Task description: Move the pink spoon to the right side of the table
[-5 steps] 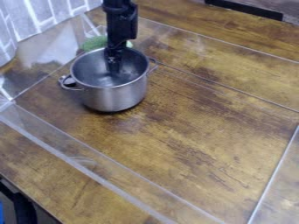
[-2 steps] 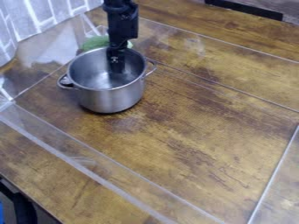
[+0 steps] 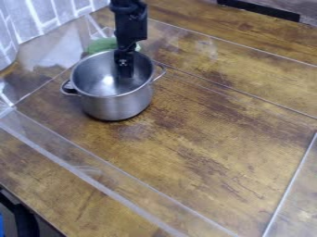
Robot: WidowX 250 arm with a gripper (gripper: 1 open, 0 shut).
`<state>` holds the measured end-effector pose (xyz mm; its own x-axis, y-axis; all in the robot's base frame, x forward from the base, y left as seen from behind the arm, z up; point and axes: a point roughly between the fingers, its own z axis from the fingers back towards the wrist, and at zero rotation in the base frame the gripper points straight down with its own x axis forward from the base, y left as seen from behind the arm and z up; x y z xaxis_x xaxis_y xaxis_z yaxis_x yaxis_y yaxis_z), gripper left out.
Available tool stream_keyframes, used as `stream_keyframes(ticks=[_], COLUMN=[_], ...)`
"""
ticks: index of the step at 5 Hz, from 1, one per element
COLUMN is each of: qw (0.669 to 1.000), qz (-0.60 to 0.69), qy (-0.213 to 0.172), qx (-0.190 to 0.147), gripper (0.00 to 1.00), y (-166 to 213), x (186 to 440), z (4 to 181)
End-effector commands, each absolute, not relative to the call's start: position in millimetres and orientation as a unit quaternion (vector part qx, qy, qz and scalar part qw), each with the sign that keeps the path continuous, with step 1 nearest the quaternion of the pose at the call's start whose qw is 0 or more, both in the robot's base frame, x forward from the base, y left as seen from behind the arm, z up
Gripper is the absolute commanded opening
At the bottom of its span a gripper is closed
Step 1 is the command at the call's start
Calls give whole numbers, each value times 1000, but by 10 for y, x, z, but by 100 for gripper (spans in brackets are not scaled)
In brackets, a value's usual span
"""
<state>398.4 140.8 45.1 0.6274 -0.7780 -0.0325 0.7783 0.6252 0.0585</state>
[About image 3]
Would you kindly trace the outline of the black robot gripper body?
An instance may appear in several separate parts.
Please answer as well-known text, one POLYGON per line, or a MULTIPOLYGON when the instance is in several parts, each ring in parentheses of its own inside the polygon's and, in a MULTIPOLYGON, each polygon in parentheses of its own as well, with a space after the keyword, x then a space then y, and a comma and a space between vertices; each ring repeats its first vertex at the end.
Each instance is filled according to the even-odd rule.
POLYGON ((131 52, 148 39, 148 4, 142 0, 110 0, 109 8, 115 17, 117 51, 131 52))

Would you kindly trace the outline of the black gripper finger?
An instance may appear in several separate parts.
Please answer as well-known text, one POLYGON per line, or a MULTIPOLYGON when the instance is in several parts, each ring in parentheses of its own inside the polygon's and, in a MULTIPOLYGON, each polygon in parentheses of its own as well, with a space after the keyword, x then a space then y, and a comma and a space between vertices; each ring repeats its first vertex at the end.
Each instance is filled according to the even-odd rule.
POLYGON ((114 52, 114 61, 121 78, 131 78, 134 76, 134 52, 117 50, 114 52))

